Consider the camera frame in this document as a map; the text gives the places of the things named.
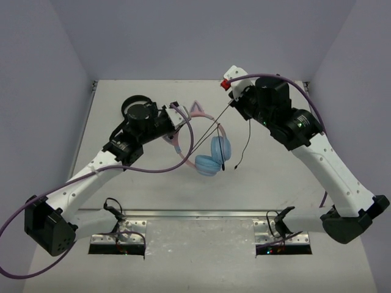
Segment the pink blue cat-ear headphones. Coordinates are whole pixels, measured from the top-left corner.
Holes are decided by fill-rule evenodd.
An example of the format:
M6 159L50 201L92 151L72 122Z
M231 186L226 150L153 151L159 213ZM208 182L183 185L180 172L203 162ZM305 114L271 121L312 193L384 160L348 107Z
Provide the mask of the pink blue cat-ear headphones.
M232 156L231 143L223 125L211 114L205 112L198 101L189 108L191 118L204 118L211 123L211 129L194 145L185 164L203 176L215 176L225 171L225 164Z

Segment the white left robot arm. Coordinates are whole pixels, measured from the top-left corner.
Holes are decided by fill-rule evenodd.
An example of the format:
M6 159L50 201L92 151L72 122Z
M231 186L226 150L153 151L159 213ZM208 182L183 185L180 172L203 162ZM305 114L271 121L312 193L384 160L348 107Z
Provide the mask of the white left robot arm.
M66 187L43 198L33 196L24 213L24 230L51 256L59 256L78 239L115 231L125 216L105 205L93 213L79 208L112 178L133 165L144 153L143 146L171 135L189 121L187 109L177 102L158 107L142 95L127 98L122 122L97 155Z

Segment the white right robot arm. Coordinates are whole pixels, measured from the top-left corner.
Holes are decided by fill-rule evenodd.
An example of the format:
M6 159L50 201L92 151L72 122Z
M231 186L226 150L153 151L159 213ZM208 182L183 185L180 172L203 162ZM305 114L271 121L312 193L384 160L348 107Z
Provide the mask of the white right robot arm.
M331 146L317 110L309 112L291 105L290 86L305 99L306 92L295 82L274 74L248 74L226 77L221 86L231 90L234 107L245 120L266 127L311 171L330 196L331 208L307 212L290 206L274 218L282 240L300 231L326 233L340 244L363 234L390 205L385 195L374 195L352 174Z

